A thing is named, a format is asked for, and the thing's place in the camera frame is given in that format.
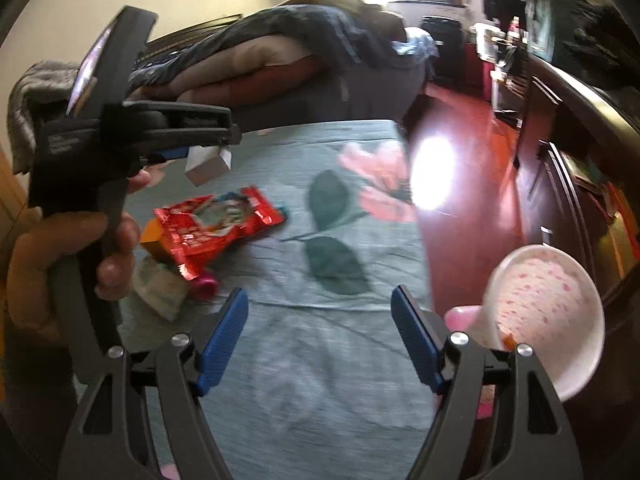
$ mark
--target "orange box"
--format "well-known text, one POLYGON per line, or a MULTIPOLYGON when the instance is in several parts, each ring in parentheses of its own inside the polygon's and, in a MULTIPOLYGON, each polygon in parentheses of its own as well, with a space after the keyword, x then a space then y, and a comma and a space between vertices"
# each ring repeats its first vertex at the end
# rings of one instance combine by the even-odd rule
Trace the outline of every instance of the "orange box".
POLYGON ((156 218, 147 222, 145 229, 140 235, 140 245, 157 261, 173 264, 169 245, 164 240, 164 231, 156 218))

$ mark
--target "black suitcase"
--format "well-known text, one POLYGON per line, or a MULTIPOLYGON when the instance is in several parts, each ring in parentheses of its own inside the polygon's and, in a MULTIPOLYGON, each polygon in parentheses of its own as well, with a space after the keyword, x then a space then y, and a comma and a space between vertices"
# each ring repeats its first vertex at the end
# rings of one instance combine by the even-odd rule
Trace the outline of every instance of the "black suitcase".
POLYGON ((432 59, 436 77, 460 81, 465 74, 462 24, 444 16, 423 16, 422 26, 438 46, 439 59, 432 59))

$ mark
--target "red wrapper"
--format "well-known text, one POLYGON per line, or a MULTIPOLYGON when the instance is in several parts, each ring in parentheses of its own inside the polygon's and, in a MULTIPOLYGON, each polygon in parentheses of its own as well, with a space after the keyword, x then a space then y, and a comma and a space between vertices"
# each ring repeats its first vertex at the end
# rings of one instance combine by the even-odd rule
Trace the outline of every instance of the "red wrapper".
POLYGON ((219 197, 199 196, 154 209, 172 257, 185 280, 193 280, 231 243, 276 226, 284 214, 255 188, 219 197))

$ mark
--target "phone screen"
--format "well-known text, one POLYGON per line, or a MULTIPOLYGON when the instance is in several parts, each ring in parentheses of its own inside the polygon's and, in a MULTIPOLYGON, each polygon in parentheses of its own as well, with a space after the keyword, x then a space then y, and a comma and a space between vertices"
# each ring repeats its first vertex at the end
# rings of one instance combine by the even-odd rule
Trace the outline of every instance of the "phone screen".
POLYGON ((82 60, 80 69, 78 70, 78 76, 71 90, 71 97, 69 98, 69 104, 66 107, 66 114, 71 115, 77 113, 82 108, 82 103, 86 99, 82 99, 85 93, 89 94, 93 87, 92 78, 94 77, 95 67, 98 65, 100 54, 104 49, 104 45, 107 43, 111 31, 113 30, 114 22, 111 22, 102 31, 94 45, 91 47, 89 53, 82 60))

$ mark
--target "pink ball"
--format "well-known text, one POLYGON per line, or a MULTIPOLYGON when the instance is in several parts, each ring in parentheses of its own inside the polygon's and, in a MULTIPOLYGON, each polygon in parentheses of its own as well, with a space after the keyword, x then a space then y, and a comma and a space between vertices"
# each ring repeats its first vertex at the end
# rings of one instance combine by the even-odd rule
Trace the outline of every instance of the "pink ball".
POLYGON ((198 301, 212 300, 218 293, 218 280, 210 274, 203 272, 197 278, 191 280, 189 296, 198 301))

